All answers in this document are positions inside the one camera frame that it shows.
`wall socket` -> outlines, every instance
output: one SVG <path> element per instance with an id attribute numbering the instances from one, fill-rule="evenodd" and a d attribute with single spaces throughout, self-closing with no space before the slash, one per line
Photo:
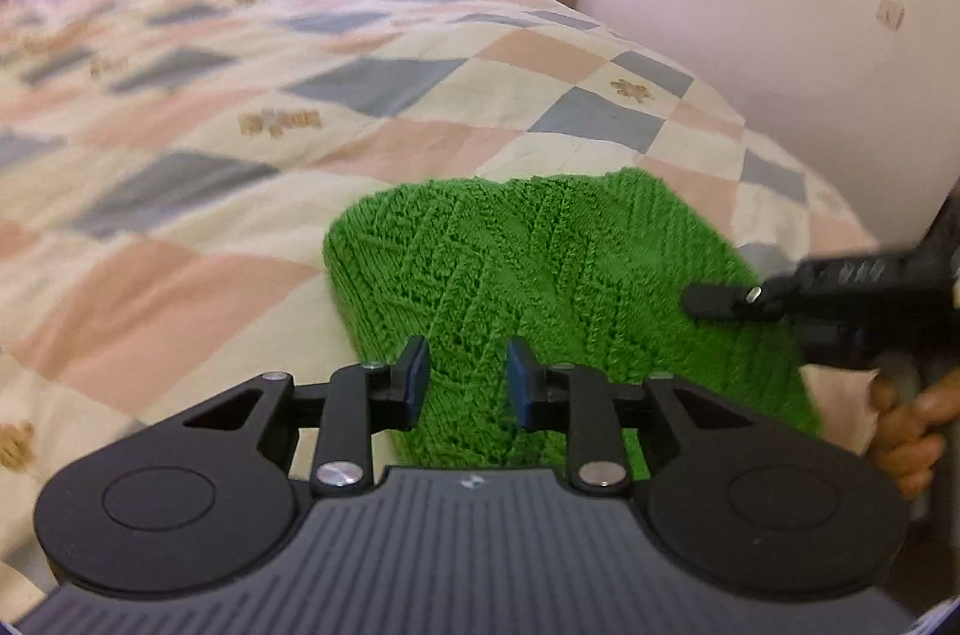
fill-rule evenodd
<path id="1" fill-rule="evenodd" d="M 877 21 L 891 31 L 898 31 L 904 22 L 904 5 L 897 0 L 880 0 L 877 7 Z"/>

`checkered bedsheet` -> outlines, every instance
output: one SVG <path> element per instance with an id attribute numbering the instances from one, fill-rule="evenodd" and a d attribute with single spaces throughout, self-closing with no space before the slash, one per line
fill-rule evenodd
<path id="1" fill-rule="evenodd" d="M 54 583 L 31 512 L 61 466 L 259 372 L 323 381 L 354 359 L 320 256 L 348 205 L 434 176 L 630 165 L 762 274 L 870 244 L 710 87 L 551 0 L 0 16 L 0 618 Z"/>

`finger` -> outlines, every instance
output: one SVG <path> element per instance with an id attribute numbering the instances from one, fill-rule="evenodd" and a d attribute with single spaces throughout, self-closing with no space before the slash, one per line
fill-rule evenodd
<path id="1" fill-rule="evenodd" d="M 894 381 L 887 376 L 878 375 L 870 382 L 870 405 L 881 413 L 889 413 L 899 403 Z"/>
<path id="2" fill-rule="evenodd" d="M 905 477 L 932 467 L 944 452 L 944 438 L 931 434 L 916 443 L 894 448 L 888 453 L 877 453 L 874 463 L 892 477 Z"/>
<path id="3" fill-rule="evenodd" d="M 947 424 L 960 416 L 960 370 L 954 370 L 914 400 L 917 415 L 928 424 Z"/>
<path id="4" fill-rule="evenodd" d="M 920 472 L 914 472 L 913 475 L 904 475 L 904 477 L 898 478 L 896 486 L 901 490 L 904 499 L 910 501 L 910 499 L 917 499 L 918 496 L 928 490 L 931 482 L 933 482 L 933 470 L 921 470 Z"/>
<path id="5" fill-rule="evenodd" d="M 881 413 L 877 419 L 874 445 L 880 451 L 915 443 L 926 432 L 926 422 L 915 413 L 912 405 L 901 405 L 889 413 Z"/>

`green knitted fabric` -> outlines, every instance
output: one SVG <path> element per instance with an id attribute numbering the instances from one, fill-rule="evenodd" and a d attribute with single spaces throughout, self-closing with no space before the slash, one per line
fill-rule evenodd
<path id="1" fill-rule="evenodd" d="M 785 330 L 695 325 L 680 311 L 690 281 L 755 276 L 640 170 L 397 186 L 349 208 L 323 251 L 364 360 L 392 360 L 412 334 L 429 339 L 421 423 L 395 435 L 408 463 L 562 464 L 562 435 L 519 432 L 512 419 L 503 376 L 512 334 L 541 361 L 592 365 L 619 382 L 671 372 L 816 427 Z"/>

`black circular housing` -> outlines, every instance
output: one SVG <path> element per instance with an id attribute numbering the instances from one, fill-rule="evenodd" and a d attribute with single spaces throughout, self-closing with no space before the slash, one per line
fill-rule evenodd
<path id="1" fill-rule="evenodd" d="M 699 576 L 777 600 L 838 597 L 880 582 L 908 522 L 878 470 L 762 426 L 709 432 L 684 448 L 654 478 L 646 515 Z"/>
<path id="2" fill-rule="evenodd" d="M 133 435 L 55 475 L 35 509 L 61 580 L 112 595 L 176 595 L 230 579 L 270 552 L 295 515 L 274 464 L 194 429 Z"/>

